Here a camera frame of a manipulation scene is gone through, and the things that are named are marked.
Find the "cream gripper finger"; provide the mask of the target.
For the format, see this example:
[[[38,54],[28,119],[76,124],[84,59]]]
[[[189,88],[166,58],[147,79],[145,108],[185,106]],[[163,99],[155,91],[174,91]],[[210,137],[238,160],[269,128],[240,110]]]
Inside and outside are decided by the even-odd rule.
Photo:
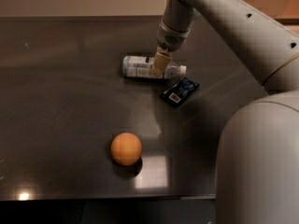
[[[169,65],[172,60],[172,55],[167,49],[157,48],[154,61],[153,61],[153,73],[160,76],[165,68]]]

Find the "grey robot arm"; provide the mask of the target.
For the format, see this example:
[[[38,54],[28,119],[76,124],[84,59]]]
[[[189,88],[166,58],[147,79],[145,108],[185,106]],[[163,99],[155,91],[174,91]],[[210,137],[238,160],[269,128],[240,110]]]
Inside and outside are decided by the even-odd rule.
[[[163,72],[203,16],[266,91],[222,130],[216,224],[299,224],[298,35],[243,0],[169,0],[157,31]]]

